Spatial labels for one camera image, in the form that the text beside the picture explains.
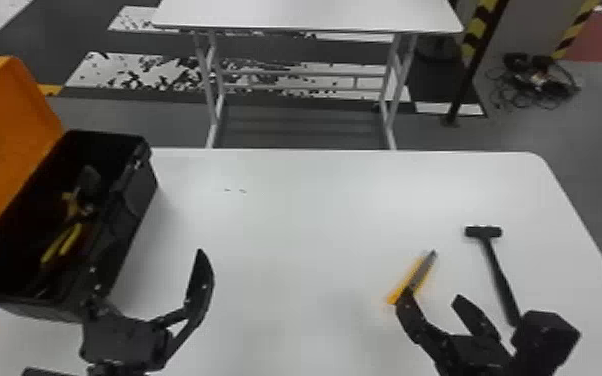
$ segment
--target wall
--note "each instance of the wall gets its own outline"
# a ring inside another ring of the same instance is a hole
[[[585,0],[511,0],[488,49],[489,57],[506,52],[550,55],[572,25]],[[457,13],[468,25],[478,0],[460,0]]]

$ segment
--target hammer handle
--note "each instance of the hammer handle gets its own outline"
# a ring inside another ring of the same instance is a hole
[[[518,309],[518,304],[516,304],[516,298],[513,297],[513,291],[511,291],[509,281],[506,279],[502,268],[499,266],[490,239],[481,240],[485,247],[485,251],[488,253],[488,259],[490,260],[490,266],[492,267],[492,277],[497,286],[499,300],[502,303],[502,309],[506,314],[506,319],[509,322],[509,325],[516,327],[520,323],[520,310]]]

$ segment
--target robotic arm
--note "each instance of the robotic arm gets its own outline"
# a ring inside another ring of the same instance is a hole
[[[458,295],[452,307],[470,335],[449,334],[429,323],[410,288],[396,303],[404,331],[432,358],[442,376],[551,376],[581,336],[555,313],[529,311],[511,338],[516,348],[511,355],[476,305]]]
[[[158,371],[203,322],[208,311],[214,273],[198,250],[183,306],[150,321],[129,318],[97,301],[89,301],[82,324],[82,359],[91,363],[89,376],[144,376]],[[169,327],[186,321],[177,335]],[[65,376],[28,368],[23,376]]]

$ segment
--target toolbox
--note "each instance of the toolbox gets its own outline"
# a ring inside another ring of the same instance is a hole
[[[23,63],[0,57],[0,307],[79,321],[106,301],[157,188],[139,136],[63,132]]]

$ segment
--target hammer head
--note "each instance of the hammer head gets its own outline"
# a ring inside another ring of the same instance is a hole
[[[491,239],[502,236],[502,229],[497,226],[467,226],[464,235],[470,238]]]

